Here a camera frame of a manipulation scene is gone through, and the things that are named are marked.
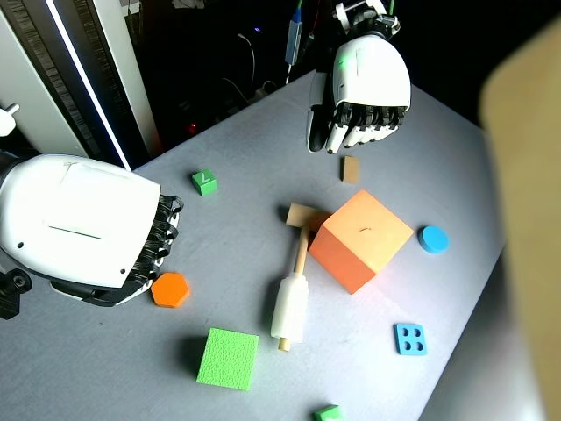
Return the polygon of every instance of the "small green cube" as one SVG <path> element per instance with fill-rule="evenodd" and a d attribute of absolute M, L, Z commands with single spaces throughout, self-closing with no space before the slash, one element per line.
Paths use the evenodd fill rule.
<path fill-rule="evenodd" d="M 193 174 L 191 178 L 201 196 L 207 196 L 218 188 L 217 178 L 209 169 Z"/>
<path fill-rule="evenodd" d="M 197 382 L 249 390 L 258 343 L 256 335 L 210 329 Z"/>
<path fill-rule="evenodd" d="M 337 405 L 331 405 L 316 412 L 317 421 L 344 421 L 341 409 Z"/>

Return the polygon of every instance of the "green block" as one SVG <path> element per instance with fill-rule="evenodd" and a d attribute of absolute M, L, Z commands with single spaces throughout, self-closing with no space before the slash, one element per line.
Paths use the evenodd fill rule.
<path fill-rule="evenodd" d="M 217 178 L 209 169 L 193 174 L 191 178 L 201 196 L 207 196 L 218 188 Z"/>
<path fill-rule="evenodd" d="M 197 382 L 249 390 L 258 343 L 256 335 L 211 328 Z"/>
<path fill-rule="evenodd" d="M 344 421 L 341 409 L 337 405 L 331 405 L 316 412 L 317 421 Z"/>

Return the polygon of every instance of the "gray table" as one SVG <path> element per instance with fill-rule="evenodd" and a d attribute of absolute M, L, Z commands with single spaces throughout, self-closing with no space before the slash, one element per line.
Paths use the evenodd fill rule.
<path fill-rule="evenodd" d="M 419 417 L 503 245 L 482 132 L 413 89 L 405 125 L 352 149 L 360 184 L 343 184 L 338 156 L 305 149 L 310 81 L 291 83 L 139 170 L 187 205 L 165 263 L 189 278 L 183 307 L 157 307 L 145 294 L 97 308 L 34 279 L 21 314 L 0 323 L 3 421 L 297 421 L 329 403 L 350 421 Z M 213 196 L 199 197 L 188 178 L 202 168 L 216 173 Z M 305 342 L 277 351 L 273 303 L 298 235 L 283 224 L 287 206 L 334 211 L 358 189 L 413 228 L 440 225 L 450 248 L 432 256 L 412 237 L 354 296 L 309 258 Z M 398 322 L 424 326 L 427 356 L 395 351 Z M 195 382 L 210 327 L 259 335 L 250 391 Z"/>

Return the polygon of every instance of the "orange cube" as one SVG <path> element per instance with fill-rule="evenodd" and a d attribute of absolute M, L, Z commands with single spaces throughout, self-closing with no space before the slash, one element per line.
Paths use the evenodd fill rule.
<path fill-rule="evenodd" d="M 162 307 L 179 307 L 190 295 L 187 278 L 182 274 L 165 273 L 152 284 L 154 302 Z"/>
<path fill-rule="evenodd" d="M 309 253 L 354 294 L 378 274 L 413 230 L 361 190 L 320 227 Z"/>

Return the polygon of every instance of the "blue circular block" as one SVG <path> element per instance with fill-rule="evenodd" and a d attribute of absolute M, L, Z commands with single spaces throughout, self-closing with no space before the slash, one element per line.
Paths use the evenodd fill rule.
<path fill-rule="evenodd" d="M 448 236 L 437 226 L 429 225 L 419 231 L 419 243 L 427 252 L 438 254 L 448 248 Z"/>

